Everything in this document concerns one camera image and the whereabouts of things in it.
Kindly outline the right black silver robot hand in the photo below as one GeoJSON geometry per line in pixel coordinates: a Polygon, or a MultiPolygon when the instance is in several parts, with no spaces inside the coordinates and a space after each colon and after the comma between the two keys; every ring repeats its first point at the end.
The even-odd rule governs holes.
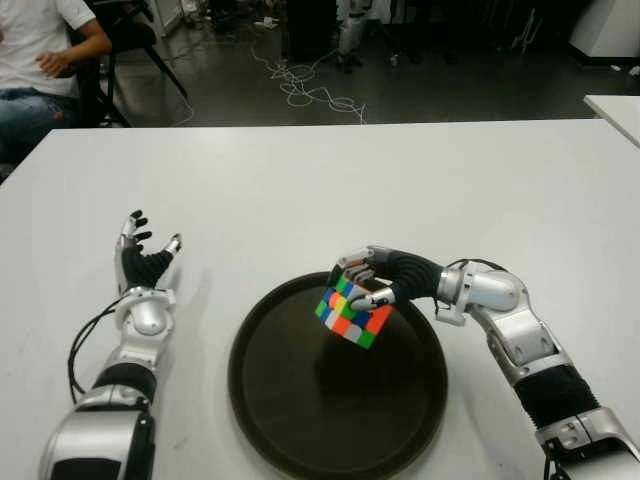
{"type": "Polygon", "coordinates": [[[390,281],[382,289],[353,298],[349,306],[354,311],[371,311],[383,306],[407,303],[418,298],[437,298],[445,268],[424,257],[382,246],[368,245],[341,256],[331,270],[327,285],[333,286],[347,271],[371,273],[390,281]]]}

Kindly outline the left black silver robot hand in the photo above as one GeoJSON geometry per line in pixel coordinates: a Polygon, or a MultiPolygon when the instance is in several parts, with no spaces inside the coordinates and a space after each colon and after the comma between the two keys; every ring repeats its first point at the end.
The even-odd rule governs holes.
{"type": "Polygon", "coordinates": [[[114,269],[120,297],[138,287],[154,289],[182,248],[182,236],[176,233],[159,251],[144,254],[143,241],[152,236],[151,231],[141,231],[147,223],[143,211],[135,210],[126,217],[117,237],[114,269]]]}

